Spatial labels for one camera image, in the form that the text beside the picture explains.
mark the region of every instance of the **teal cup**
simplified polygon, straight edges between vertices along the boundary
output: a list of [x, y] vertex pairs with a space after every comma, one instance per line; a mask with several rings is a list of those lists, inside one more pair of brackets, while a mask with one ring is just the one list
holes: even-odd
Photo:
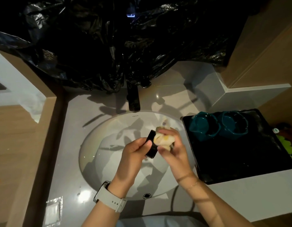
[[222, 125], [219, 135], [236, 140], [248, 133], [248, 121], [239, 112], [224, 111], [218, 121]]
[[191, 131], [199, 141], [214, 138], [221, 129], [217, 118], [213, 114], [199, 112], [191, 118], [189, 131]]

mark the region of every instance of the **sink drain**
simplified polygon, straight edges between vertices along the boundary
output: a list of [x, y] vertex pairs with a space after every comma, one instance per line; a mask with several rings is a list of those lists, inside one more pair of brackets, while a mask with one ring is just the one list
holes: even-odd
[[143, 195], [144, 199], [151, 198], [151, 197], [152, 197], [152, 195], [150, 193], [146, 193]]

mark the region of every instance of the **watch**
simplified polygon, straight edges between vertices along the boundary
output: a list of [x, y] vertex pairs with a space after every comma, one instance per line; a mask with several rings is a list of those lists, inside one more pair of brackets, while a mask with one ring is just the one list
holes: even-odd
[[99, 191], [95, 195], [93, 201], [97, 203], [99, 200], [104, 203], [106, 206], [115, 210], [116, 213], [122, 212], [124, 206], [127, 202], [124, 198], [118, 198], [116, 195], [110, 193], [107, 188], [111, 182], [105, 181], [100, 187]]

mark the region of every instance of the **sink basin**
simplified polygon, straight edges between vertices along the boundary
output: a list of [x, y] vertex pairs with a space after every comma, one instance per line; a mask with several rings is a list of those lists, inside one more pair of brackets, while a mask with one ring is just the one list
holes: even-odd
[[[106, 180], [111, 181], [117, 171], [122, 151], [126, 144], [147, 137], [167, 117], [170, 126], [177, 129], [187, 148], [190, 166], [194, 157], [182, 122], [164, 114], [149, 111], [126, 113], [112, 117], [95, 127], [81, 145], [79, 165], [86, 182], [98, 190]], [[166, 193], [176, 187], [171, 169], [159, 153], [153, 159], [142, 162], [134, 185], [130, 188], [127, 199], [141, 200]]]

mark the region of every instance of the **clothing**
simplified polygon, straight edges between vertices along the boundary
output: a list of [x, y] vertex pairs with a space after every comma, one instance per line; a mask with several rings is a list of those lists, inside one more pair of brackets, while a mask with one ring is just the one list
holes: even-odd
[[200, 221], [188, 216], [147, 216], [121, 219], [116, 227], [206, 227]]

